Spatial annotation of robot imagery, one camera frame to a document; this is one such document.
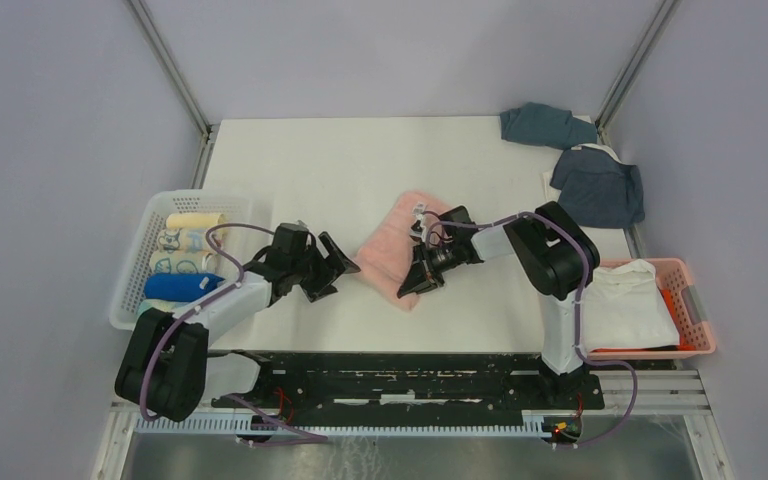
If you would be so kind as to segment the pink towel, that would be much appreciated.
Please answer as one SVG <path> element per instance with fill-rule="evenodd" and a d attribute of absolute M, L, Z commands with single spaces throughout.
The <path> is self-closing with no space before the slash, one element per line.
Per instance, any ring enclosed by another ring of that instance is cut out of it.
<path fill-rule="evenodd" d="M 413 258 L 415 241 L 410 233 L 417 220 L 414 211 L 418 207 L 436 214 L 451 209 L 449 204 L 425 192 L 401 194 L 353 259 L 360 267 L 360 280 L 404 312 L 413 310 L 420 301 L 418 294 L 397 296 Z"/>

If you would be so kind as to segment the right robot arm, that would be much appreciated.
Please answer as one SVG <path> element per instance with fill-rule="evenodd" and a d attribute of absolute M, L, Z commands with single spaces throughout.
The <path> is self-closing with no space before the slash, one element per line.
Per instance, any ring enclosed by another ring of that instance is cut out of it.
<path fill-rule="evenodd" d="M 545 308 L 540 359 L 546 374 L 537 382 L 538 396 L 551 408 L 566 406 L 578 393 L 572 374 L 584 371 L 577 305 L 600 266 L 593 241 L 556 201 L 487 224 L 474 222 L 463 205 L 443 213 L 415 209 L 414 216 L 412 260 L 397 296 L 441 288 L 444 273 L 461 265 L 516 256 Z"/>

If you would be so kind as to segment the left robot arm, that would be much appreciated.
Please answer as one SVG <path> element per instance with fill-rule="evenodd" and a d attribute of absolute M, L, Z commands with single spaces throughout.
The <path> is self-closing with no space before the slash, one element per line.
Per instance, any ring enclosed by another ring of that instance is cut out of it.
<path fill-rule="evenodd" d="M 182 421 L 198 407 L 208 376 L 208 350 L 245 319 L 273 306 L 299 287 L 309 302 L 336 293 L 335 282 L 361 268 L 327 232 L 282 223 L 271 242 L 246 263 L 208 244 L 237 269 L 216 289 L 199 295 L 180 313 L 150 308 L 140 315 L 114 381 L 117 396 L 141 416 Z"/>

